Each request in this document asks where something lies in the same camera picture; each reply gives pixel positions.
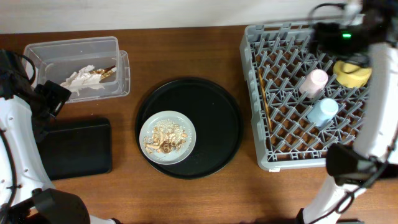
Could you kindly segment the yellow bowl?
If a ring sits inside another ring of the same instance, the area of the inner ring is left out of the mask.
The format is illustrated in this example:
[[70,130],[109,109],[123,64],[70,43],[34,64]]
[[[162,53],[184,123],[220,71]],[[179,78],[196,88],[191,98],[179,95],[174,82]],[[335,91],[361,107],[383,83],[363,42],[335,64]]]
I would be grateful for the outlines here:
[[371,74],[371,68],[362,68],[351,63],[337,61],[333,66],[336,81],[347,88],[360,88],[367,84]]

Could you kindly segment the white tissue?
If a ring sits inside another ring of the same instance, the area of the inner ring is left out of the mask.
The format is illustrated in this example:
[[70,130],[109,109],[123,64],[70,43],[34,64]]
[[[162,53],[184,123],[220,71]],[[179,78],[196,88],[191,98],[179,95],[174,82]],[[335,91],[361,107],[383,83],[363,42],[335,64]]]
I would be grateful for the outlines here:
[[103,73],[103,68],[95,69],[93,65],[88,65],[78,72],[78,76],[74,79],[73,84],[77,87],[102,88],[103,86],[100,85],[100,81]]
[[78,92],[80,88],[87,85],[86,81],[91,77],[90,73],[74,72],[67,78],[60,86],[70,90],[71,92]]

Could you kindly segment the pink cup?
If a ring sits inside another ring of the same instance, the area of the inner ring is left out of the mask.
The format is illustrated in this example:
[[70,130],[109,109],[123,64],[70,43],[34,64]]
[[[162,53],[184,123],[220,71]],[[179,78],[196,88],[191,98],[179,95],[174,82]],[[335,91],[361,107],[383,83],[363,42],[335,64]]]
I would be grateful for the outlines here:
[[299,88],[299,92],[304,94],[307,92],[307,98],[314,98],[324,89],[328,82],[328,74],[321,69],[312,70],[306,77]]

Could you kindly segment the gold foil wrapper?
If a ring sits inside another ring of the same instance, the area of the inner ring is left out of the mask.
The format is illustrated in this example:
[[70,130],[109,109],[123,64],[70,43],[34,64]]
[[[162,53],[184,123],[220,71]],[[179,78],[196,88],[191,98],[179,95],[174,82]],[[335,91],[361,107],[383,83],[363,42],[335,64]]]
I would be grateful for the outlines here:
[[99,74],[100,80],[104,80],[105,78],[112,76],[116,71],[117,67],[114,65],[108,68],[99,68],[96,70],[91,70],[90,74]]

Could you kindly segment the blue cup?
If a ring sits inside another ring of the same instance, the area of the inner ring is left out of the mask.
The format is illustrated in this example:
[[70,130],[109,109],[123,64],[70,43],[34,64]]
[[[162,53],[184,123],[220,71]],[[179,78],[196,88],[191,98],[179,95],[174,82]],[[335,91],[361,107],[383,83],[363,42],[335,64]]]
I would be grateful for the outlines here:
[[315,126],[321,127],[337,114],[338,109],[339,105],[334,99],[324,98],[313,106],[307,119]]

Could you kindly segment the wooden chopstick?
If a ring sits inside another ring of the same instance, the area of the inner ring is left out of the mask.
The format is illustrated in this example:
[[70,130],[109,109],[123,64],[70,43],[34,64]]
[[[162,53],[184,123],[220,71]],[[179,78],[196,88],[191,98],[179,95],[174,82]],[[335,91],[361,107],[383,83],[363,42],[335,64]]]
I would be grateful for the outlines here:
[[259,81],[261,84],[261,91],[262,91],[262,97],[263,97],[263,102],[264,102],[264,109],[265,109],[265,113],[266,113],[266,118],[267,118],[267,126],[269,128],[269,132],[272,132],[272,123],[271,123],[271,118],[270,118],[270,114],[269,114],[269,107],[267,104],[267,97],[266,97],[266,93],[265,93],[265,89],[264,89],[264,81],[262,79],[262,77],[259,77]]
[[263,98],[263,102],[264,102],[264,110],[265,110],[265,114],[266,114],[266,118],[267,118],[267,126],[270,132],[272,132],[272,123],[271,123],[271,119],[269,116],[269,107],[267,104],[267,98],[266,98],[266,93],[265,93],[265,89],[264,89],[264,82],[263,82],[263,78],[262,78],[262,69],[259,68],[258,69],[258,76],[259,76],[259,83],[261,86],[261,93],[262,93],[262,98]]

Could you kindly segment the food scraps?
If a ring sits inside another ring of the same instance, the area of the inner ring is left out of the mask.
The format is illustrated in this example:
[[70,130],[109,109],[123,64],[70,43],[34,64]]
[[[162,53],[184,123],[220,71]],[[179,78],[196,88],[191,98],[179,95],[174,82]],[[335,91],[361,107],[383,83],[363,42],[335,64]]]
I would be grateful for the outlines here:
[[187,138],[188,134],[183,126],[171,119],[163,119],[156,122],[149,136],[144,137],[144,149],[149,154],[155,152],[169,154],[172,151],[179,151]]

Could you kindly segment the grey plate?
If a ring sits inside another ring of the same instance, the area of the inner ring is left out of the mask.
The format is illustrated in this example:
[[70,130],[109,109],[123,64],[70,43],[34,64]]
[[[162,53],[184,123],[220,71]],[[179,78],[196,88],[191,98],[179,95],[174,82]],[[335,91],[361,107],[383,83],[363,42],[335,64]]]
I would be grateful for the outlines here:
[[147,159],[168,166],[184,161],[193,152],[196,140],[196,129],[188,117],[161,111],[145,120],[138,146]]

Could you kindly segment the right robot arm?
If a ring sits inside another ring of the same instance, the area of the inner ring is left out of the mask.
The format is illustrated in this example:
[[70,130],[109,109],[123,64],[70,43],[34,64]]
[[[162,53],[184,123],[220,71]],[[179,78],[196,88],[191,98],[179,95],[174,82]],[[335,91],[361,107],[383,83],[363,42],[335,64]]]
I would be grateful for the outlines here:
[[326,155],[327,178],[296,223],[337,223],[356,197],[377,179],[397,177],[397,1],[339,3],[339,22],[308,23],[311,53],[322,49],[345,62],[372,68],[364,123],[351,147],[332,144]]

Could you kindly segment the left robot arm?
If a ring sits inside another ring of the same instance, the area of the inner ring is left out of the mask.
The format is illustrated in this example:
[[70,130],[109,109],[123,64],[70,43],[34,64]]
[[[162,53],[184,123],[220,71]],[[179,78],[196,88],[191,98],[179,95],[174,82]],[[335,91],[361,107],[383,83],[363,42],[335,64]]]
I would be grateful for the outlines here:
[[70,91],[46,82],[1,85],[1,222],[101,223],[53,180],[112,169],[107,119],[48,127]]

